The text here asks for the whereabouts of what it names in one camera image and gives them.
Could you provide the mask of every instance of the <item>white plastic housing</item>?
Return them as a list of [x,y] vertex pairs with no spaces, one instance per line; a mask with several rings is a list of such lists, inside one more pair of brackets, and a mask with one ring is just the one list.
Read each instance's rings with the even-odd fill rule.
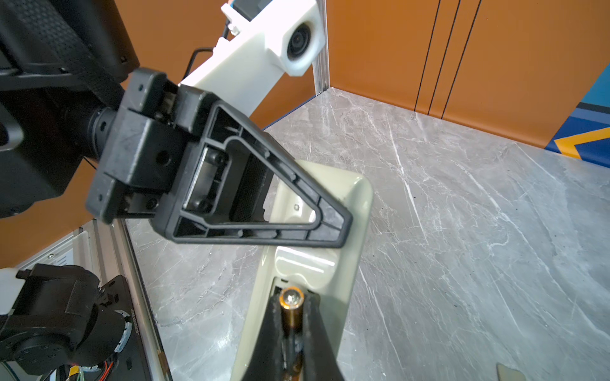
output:
[[4,268],[0,269],[0,315],[8,315],[17,300],[23,285],[24,279],[17,279],[19,269]]
[[[274,294],[275,287],[297,286],[319,295],[320,314],[328,340],[335,356],[339,352],[358,263],[367,236],[373,187],[368,179],[358,173],[302,160],[297,162],[351,212],[354,219],[350,233],[340,249],[265,247],[256,271],[231,381],[240,381],[248,369],[269,297]],[[313,212],[303,199],[286,184],[279,182],[270,222],[306,223],[311,221]]]
[[[320,11],[315,0],[273,0],[248,22],[228,4],[221,9],[238,34],[231,41],[220,38],[212,56],[180,84],[211,91],[250,116],[284,73],[302,76],[321,51]],[[311,31],[309,45],[291,60],[288,44],[302,24]]]

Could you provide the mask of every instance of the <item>screw head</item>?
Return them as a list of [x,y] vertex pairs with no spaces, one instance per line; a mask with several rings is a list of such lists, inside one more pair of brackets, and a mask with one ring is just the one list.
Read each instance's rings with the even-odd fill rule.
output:
[[224,155],[219,152],[214,158],[214,162],[218,165],[222,165],[224,163]]
[[282,297],[284,298],[284,303],[286,303],[290,307],[299,305],[303,300],[303,298],[301,297],[301,293],[294,289],[286,290]]

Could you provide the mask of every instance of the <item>yellow stripe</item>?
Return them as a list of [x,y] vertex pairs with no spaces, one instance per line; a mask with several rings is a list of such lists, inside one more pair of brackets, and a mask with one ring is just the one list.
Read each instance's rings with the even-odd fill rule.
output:
[[577,145],[607,138],[610,138],[610,127],[585,132],[584,134],[572,135],[571,137],[555,139],[555,144],[557,144],[557,148],[559,148],[559,151],[562,154],[582,160],[578,150],[576,150]]

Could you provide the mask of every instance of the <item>screw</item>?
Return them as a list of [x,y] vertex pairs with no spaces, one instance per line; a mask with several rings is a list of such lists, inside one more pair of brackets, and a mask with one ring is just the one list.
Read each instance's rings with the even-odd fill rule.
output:
[[286,290],[284,292],[284,294],[282,295],[283,299],[284,299],[284,303],[286,303],[288,306],[292,307],[296,307],[299,306],[301,303],[301,300],[303,300],[303,298],[301,297],[301,293],[293,288],[289,288],[288,290]]
[[147,210],[153,210],[155,209],[157,206],[159,205],[159,202],[157,201],[156,198],[151,198],[150,200],[148,200],[148,202],[145,205],[145,208]]
[[201,200],[201,201],[198,201],[197,203],[195,203],[195,207],[198,210],[200,210],[204,213],[207,213],[212,209],[213,205],[208,200]]
[[229,30],[231,31],[231,34],[233,34],[233,36],[236,36],[239,34],[239,28],[237,27],[237,25],[230,23],[229,24]]
[[222,165],[224,163],[224,155],[218,153],[218,155],[216,155],[216,157],[214,158],[214,161],[216,162],[216,164]]

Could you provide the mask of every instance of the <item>red wire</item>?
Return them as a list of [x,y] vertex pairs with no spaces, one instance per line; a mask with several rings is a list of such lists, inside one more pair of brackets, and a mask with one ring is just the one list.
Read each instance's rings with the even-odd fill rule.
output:
[[106,369],[106,371],[104,371],[104,375],[102,376],[102,378],[99,379],[99,381],[104,381],[106,379],[106,377],[108,377],[108,374],[110,374],[110,370],[112,369],[113,365],[114,365],[114,361],[110,363],[110,365],[108,366],[108,369]]
[[102,376],[104,375],[104,373],[106,373],[106,369],[108,369],[108,363],[104,361],[104,371],[99,374],[98,378],[96,378],[95,381],[100,381],[102,379]]

